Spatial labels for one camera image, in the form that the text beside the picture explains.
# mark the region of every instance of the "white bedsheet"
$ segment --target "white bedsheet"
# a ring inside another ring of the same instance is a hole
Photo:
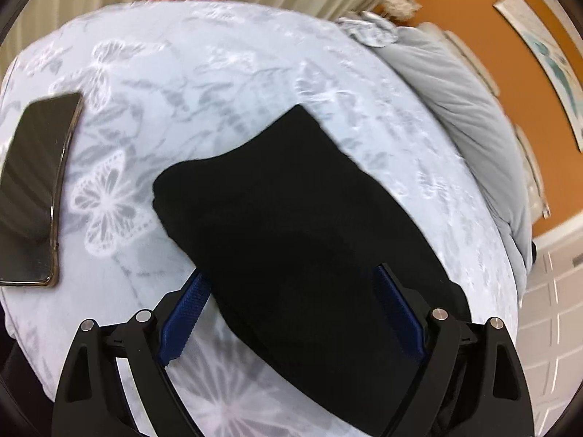
[[[194,0],[85,15],[31,45],[8,72],[3,152],[29,102],[77,89],[86,107],[63,187],[59,285],[0,290],[8,332],[49,397],[82,320],[125,322],[193,269],[151,208],[155,177],[240,146],[297,103],[415,219],[474,322],[496,315],[515,335],[512,271],[464,160],[406,84],[332,23]],[[212,300],[168,373],[205,435],[362,435],[266,366]],[[129,385],[126,367],[122,378]],[[129,400],[153,435],[137,395]]]

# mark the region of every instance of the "metal screw head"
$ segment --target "metal screw head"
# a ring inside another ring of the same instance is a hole
[[[144,323],[144,322],[147,322],[148,320],[150,320],[150,317],[151,316],[152,316],[152,312],[150,312],[150,311],[145,311],[145,310],[144,311],[139,311],[136,314],[136,320],[138,322]]]
[[[490,319],[490,325],[492,325],[494,328],[504,328],[504,322],[498,317],[492,317]]]
[[[81,330],[84,332],[89,332],[93,328],[94,322],[91,319],[84,320],[81,322]]]
[[[437,320],[445,320],[448,317],[447,311],[444,311],[444,309],[433,309],[431,315],[433,315],[433,318]]]

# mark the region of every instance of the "smartphone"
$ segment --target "smartphone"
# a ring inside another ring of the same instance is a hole
[[[24,109],[0,177],[0,286],[53,286],[59,277],[60,193],[80,93]]]

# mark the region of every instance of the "black cloth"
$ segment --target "black cloth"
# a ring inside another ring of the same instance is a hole
[[[0,435],[50,437],[52,408],[22,350],[4,329],[0,306]]]
[[[154,183],[154,209],[212,285],[227,324],[295,387],[373,436],[419,364],[372,288],[389,264],[431,306],[470,320],[421,231],[301,106],[216,158]]]

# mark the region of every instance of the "framed picture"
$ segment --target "framed picture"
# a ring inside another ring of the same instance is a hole
[[[508,20],[548,75],[583,151],[583,90],[553,35],[524,0],[499,0],[494,7]]]

